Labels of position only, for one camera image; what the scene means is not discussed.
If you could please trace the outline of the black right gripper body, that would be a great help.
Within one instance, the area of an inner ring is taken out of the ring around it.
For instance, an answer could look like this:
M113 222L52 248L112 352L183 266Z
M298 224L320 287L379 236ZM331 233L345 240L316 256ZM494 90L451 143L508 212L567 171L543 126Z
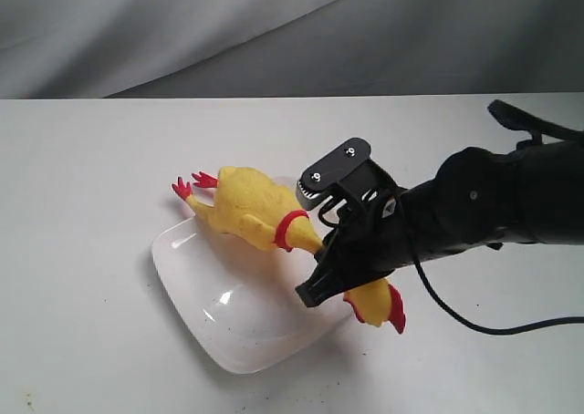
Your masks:
M342 246L371 249L392 268L413 264L413 192L371 157L366 140L345 140L309 165L297 195L329 230L347 227Z

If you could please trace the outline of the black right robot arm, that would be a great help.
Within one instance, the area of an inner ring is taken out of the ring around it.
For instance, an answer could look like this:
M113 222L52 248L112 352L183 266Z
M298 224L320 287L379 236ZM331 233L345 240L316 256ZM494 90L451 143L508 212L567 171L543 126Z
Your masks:
M316 268L296 289L308 307L416 262L478 246L583 241L583 134L502 100L489 113L528 137L506 154L469 147L435 177L405 189L351 138L307 167L297 196L319 217L335 211Z

